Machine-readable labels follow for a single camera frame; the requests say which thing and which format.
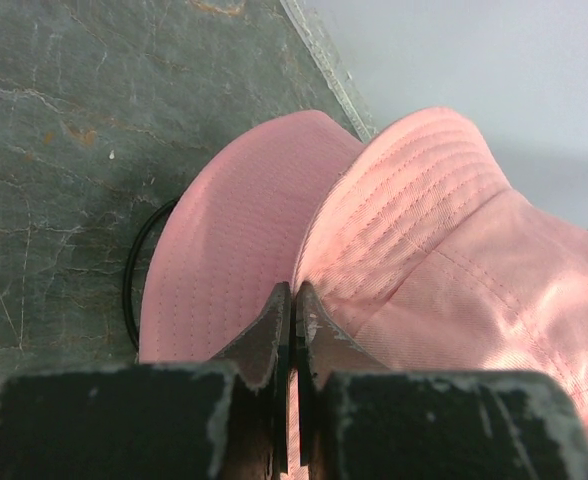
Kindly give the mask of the pink bucket hat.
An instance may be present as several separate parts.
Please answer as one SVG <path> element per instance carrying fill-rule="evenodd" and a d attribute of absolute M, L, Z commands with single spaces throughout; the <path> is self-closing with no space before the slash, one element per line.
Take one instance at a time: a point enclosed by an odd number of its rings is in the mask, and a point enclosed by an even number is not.
<path fill-rule="evenodd" d="M 139 359 L 205 361 L 290 281 L 318 206 L 363 144 L 317 110 L 262 123 L 198 174 L 146 276 Z"/>
<path fill-rule="evenodd" d="M 330 189 L 295 285 L 389 367 L 543 372 L 588 431 L 588 231 L 531 205 L 450 109 L 368 144 L 319 127 L 301 154 Z"/>

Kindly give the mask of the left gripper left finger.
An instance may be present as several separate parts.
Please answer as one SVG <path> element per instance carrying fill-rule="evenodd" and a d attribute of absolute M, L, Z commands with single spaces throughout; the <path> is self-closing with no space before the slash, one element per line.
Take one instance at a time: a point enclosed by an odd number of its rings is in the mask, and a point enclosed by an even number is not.
<path fill-rule="evenodd" d="M 288 471 L 291 313 L 290 286 L 278 283 L 258 317 L 215 356 L 237 370 L 223 475 Z"/>

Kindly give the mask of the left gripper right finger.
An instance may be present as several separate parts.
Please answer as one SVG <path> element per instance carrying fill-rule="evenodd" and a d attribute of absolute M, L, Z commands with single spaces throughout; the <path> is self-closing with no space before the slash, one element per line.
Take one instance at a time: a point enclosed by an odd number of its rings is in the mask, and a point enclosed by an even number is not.
<path fill-rule="evenodd" d="M 344 475 L 346 430 L 358 411 L 350 383 L 387 368 L 334 322 L 308 281 L 296 295 L 295 320 L 300 461 L 311 475 Z"/>

